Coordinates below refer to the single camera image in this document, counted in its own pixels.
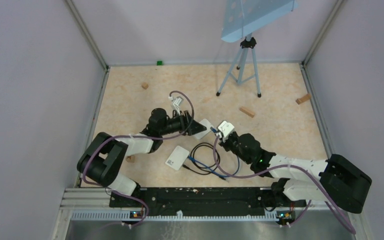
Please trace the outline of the white TP-Link switch box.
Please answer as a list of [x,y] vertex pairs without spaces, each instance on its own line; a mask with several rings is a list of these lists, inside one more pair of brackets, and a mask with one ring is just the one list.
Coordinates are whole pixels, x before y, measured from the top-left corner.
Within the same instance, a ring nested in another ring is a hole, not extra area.
[[165,164],[178,171],[183,166],[184,162],[190,155],[190,151],[183,148],[182,146],[176,146],[172,153],[169,155],[167,160],[165,161]]

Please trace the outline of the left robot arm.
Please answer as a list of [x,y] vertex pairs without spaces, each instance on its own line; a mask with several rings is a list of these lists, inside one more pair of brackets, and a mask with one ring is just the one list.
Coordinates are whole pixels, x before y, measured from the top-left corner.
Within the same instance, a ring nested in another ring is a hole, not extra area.
[[79,159],[76,169],[102,187],[121,193],[121,200],[129,207],[140,202],[138,183],[120,173],[125,158],[136,154],[155,152],[163,143],[162,137],[178,132],[193,136],[208,127],[192,118],[188,111],[167,115],[163,108],[151,111],[146,127],[138,134],[112,138],[106,132],[98,133]]

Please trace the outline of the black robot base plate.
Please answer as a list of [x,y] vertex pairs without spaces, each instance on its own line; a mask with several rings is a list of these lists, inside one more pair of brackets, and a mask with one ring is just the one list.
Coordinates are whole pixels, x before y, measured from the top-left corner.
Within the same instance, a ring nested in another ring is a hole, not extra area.
[[305,207],[306,200],[291,201],[281,192],[264,187],[147,187],[134,190],[132,198],[111,194],[109,207],[149,207],[149,216],[186,217],[262,216],[280,208]]

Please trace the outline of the wooden block near left arm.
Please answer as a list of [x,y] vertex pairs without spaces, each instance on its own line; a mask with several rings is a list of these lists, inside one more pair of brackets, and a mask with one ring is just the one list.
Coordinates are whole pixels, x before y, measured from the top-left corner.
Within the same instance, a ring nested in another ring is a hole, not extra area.
[[130,155],[130,156],[126,157],[126,161],[128,163],[134,163],[135,160],[136,160],[136,157],[134,155]]

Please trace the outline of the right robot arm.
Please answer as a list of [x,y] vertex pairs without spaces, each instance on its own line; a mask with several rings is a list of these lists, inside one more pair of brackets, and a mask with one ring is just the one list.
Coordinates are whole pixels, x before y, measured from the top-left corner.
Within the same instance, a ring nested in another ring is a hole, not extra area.
[[344,156],[332,154],[321,160],[290,158],[263,149],[250,133],[215,135],[225,151],[249,165],[251,177],[278,179],[271,187],[277,205],[316,200],[331,202],[349,213],[362,212],[372,179]]

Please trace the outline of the long white network switch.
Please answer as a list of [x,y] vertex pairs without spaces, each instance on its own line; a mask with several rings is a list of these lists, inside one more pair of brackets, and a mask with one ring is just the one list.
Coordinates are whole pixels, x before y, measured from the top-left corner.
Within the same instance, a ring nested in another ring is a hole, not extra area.
[[214,125],[206,118],[199,122],[198,132],[192,135],[195,139],[200,140],[212,132]]

